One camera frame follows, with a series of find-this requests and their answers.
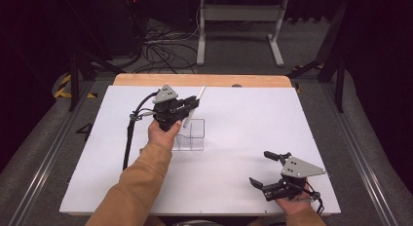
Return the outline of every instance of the tan sleeve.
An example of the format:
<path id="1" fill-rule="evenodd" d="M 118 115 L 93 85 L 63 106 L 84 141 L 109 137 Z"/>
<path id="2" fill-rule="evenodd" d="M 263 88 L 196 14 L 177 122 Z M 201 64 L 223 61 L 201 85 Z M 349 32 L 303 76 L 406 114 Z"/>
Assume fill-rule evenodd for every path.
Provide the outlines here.
<path id="1" fill-rule="evenodd" d="M 109 189 L 86 225 L 143 225 L 167 174 L 172 153 L 148 143 Z"/>
<path id="2" fill-rule="evenodd" d="M 285 224 L 286 226 L 325 226 L 322 219 L 311 207 L 286 216 Z"/>

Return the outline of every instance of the white table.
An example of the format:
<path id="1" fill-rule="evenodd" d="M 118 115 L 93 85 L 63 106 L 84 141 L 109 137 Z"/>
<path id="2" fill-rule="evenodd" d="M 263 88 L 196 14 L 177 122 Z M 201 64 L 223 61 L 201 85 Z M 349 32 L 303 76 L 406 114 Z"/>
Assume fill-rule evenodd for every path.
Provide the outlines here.
<path id="1" fill-rule="evenodd" d="M 174 87 L 179 98 L 198 87 Z M 127 141 L 129 115 L 161 86 L 109 87 L 94 128 L 73 173 L 60 212 L 91 214 L 117 183 Z M 293 88 L 206 88 L 194 118 L 206 120 L 204 151 L 173 152 L 161 193 L 151 209 L 156 215 L 269 215 L 282 210 L 266 202 L 248 178 L 264 184 L 281 178 L 282 164 L 264 151 L 291 152 L 324 168 L 319 150 Z M 152 119 L 135 124 L 130 164 L 147 142 Z M 340 208 L 327 175 L 309 178 L 321 193 L 325 214 Z"/>

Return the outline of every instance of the sleeve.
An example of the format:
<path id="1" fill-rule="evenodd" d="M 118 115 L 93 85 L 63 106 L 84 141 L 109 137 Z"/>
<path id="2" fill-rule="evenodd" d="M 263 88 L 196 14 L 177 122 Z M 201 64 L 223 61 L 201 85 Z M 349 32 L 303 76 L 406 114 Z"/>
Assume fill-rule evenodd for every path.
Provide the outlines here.
<path id="1" fill-rule="evenodd" d="M 86 225 L 143 225 L 161 190 L 171 156 L 168 149 L 148 143 Z"/>
<path id="2" fill-rule="evenodd" d="M 286 216 L 285 224 L 286 226 L 325 226 L 322 219 L 311 207 Z"/>

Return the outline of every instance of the transparent container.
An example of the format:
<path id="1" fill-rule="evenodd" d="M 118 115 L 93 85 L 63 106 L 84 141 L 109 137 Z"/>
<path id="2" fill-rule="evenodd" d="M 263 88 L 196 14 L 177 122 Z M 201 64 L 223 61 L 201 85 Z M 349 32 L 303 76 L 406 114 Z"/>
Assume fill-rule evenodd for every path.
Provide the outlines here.
<path id="1" fill-rule="evenodd" d="M 204 119 L 192 119 L 186 128 L 181 128 L 175 138 L 174 151 L 203 151 L 205 138 Z"/>

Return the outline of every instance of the white pen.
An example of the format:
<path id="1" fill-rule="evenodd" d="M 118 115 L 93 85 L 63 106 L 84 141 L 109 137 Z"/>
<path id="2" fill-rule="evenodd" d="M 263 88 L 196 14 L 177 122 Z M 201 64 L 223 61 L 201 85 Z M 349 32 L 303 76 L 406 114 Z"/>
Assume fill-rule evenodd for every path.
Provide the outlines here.
<path id="1" fill-rule="evenodd" d="M 203 93 L 204 93 L 204 91 L 206 90 L 206 87 L 207 87 L 207 86 L 201 87 L 200 92 L 198 93 L 197 99 L 200 99 L 200 98 L 203 96 Z M 189 112 L 189 115 L 188 115 L 188 117 L 185 119 L 185 123 L 184 123 L 183 126 L 182 126 L 183 129 L 185 129 L 185 128 L 188 126 L 189 122 L 191 121 L 192 115 L 194 114 L 194 111 L 195 111 L 195 108 L 192 109 L 192 110 Z"/>

